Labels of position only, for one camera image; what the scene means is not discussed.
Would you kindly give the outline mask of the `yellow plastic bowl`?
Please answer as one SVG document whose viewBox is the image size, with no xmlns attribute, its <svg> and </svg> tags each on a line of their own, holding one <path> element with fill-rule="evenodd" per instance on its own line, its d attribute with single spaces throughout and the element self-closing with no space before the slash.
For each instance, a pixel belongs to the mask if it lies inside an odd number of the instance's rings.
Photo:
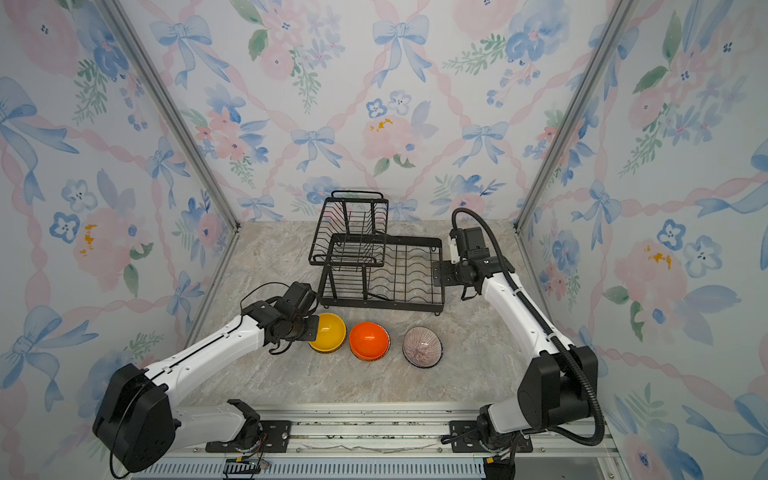
<svg viewBox="0 0 768 480">
<path fill-rule="evenodd" d="M 332 353 L 343 346 L 347 337 L 347 327 L 344 320 L 333 313 L 319 315 L 318 331 L 310 347 L 318 353 Z"/>
</svg>

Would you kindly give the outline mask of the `orange plastic bowl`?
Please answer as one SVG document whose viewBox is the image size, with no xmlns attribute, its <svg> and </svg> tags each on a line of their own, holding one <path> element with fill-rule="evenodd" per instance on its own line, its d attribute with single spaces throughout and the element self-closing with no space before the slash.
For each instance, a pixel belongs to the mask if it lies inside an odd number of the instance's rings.
<svg viewBox="0 0 768 480">
<path fill-rule="evenodd" d="M 374 322 L 355 325 L 349 334 L 349 346 L 353 355 L 363 361 L 376 361 L 385 356 L 391 340 L 387 330 Z"/>
</svg>

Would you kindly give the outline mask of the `pink ribbed glass bowl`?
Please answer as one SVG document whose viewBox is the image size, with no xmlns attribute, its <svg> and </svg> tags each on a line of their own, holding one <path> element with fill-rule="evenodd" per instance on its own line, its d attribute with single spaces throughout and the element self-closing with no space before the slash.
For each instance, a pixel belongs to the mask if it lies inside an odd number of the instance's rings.
<svg viewBox="0 0 768 480">
<path fill-rule="evenodd" d="M 443 356 L 443 344 L 438 335 L 429 328 L 410 328 L 402 344 L 406 361 L 414 367 L 429 369 L 436 366 Z"/>
</svg>

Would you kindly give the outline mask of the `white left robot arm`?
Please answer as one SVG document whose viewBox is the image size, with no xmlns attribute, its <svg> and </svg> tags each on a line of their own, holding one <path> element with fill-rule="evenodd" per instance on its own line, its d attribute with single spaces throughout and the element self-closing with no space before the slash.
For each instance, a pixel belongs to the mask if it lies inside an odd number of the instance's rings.
<svg viewBox="0 0 768 480">
<path fill-rule="evenodd" d="M 239 358 L 265 349 L 273 356 L 317 337 L 319 301 L 308 283 L 281 295 L 240 305 L 214 333 L 170 357 L 140 368 L 128 363 L 111 376 L 93 434 L 107 447 L 112 468 L 141 472 L 167 453 L 218 443 L 260 453 L 269 435 L 260 414 L 240 399 L 212 407 L 181 408 L 183 400 Z"/>
</svg>

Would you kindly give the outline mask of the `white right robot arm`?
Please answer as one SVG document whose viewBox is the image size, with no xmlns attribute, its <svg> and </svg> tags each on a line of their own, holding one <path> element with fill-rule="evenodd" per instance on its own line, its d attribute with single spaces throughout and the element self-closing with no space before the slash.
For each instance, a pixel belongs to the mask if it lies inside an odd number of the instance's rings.
<svg viewBox="0 0 768 480">
<path fill-rule="evenodd" d="M 451 259 L 437 264 L 443 285 L 462 287 L 464 301 L 480 297 L 493 307 L 527 361 L 512 396 L 480 409 L 479 441 L 490 451 L 503 450 L 521 436 L 549 431 L 579 445 L 599 445 L 606 426 L 595 353 L 552 325 L 496 251 L 498 243 L 487 245 L 487 239 L 482 227 L 454 227 Z"/>
</svg>

